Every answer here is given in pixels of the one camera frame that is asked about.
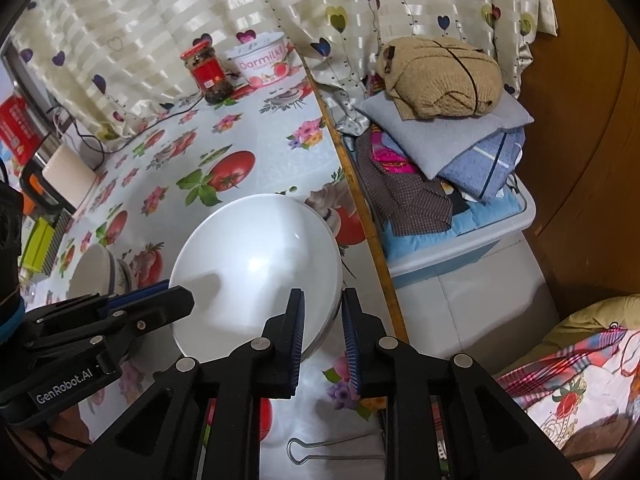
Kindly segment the person's left hand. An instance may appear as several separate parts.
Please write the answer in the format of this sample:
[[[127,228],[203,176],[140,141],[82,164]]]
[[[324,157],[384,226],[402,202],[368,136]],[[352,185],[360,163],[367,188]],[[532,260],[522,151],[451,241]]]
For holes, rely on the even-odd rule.
[[[9,426],[6,434],[39,479],[60,478],[91,445],[78,405],[36,429]]]

